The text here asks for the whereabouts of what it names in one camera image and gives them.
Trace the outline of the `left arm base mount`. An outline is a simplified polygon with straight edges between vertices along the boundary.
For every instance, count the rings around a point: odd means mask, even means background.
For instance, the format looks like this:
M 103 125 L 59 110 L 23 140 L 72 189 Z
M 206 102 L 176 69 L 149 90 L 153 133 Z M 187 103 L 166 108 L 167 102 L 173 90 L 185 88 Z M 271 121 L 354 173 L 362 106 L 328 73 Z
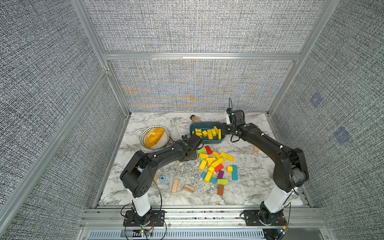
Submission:
M 163 227 L 165 220 L 165 211 L 149 211 L 143 217 L 135 211 L 126 211 L 124 216 L 124 227 Z

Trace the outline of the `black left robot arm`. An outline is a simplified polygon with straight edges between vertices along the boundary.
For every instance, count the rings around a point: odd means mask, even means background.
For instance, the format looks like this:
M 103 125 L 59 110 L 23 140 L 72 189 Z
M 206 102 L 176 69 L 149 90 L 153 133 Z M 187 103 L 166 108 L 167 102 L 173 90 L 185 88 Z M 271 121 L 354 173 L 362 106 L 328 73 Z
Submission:
M 151 188 L 157 170 L 175 161 L 188 162 L 198 158 L 197 149 L 202 139 L 192 134 L 185 140 L 150 153 L 137 151 L 120 175 L 123 186 L 132 195 L 133 210 L 139 217 L 152 210 L 147 192 Z

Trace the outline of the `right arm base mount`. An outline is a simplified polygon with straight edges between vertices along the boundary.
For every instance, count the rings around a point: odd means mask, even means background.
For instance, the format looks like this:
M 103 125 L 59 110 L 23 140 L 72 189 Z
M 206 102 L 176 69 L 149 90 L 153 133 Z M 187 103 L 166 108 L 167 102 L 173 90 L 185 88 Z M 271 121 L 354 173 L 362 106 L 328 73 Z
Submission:
M 246 222 L 247 226 L 286 226 L 288 220 L 283 211 L 269 213 L 265 210 L 245 210 L 240 217 Z

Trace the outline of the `teal plastic bin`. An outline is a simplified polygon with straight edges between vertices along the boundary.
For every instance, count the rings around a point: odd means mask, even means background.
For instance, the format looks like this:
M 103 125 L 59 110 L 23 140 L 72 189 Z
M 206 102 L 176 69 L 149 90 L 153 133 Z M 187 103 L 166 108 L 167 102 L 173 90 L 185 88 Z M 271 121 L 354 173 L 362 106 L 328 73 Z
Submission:
M 220 122 L 199 122 L 192 123 L 190 125 L 190 134 L 195 133 L 195 129 L 201 129 L 203 136 L 201 137 L 204 144 L 219 144 L 221 143 L 225 135 L 223 130 L 221 130 L 222 124 Z M 207 130 L 211 129 L 213 132 L 213 140 L 209 140 Z

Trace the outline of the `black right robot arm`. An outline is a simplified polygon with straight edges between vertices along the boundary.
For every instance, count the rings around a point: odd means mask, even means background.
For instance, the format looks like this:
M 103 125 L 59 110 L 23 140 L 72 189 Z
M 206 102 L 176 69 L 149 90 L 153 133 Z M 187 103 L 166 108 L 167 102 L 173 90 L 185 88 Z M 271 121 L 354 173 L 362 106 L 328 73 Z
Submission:
M 275 186 L 260 205 L 259 215 L 265 222 L 282 214 L 289 197 L 309 179 L 309 171 L 303 150 L 292 149 L 265 134 L 253 123 L 247 124 L 242 110 L 226 110 L 226 122 L 222 124 L 225 135 L 237 136 L 265 153 L 275 164 Z

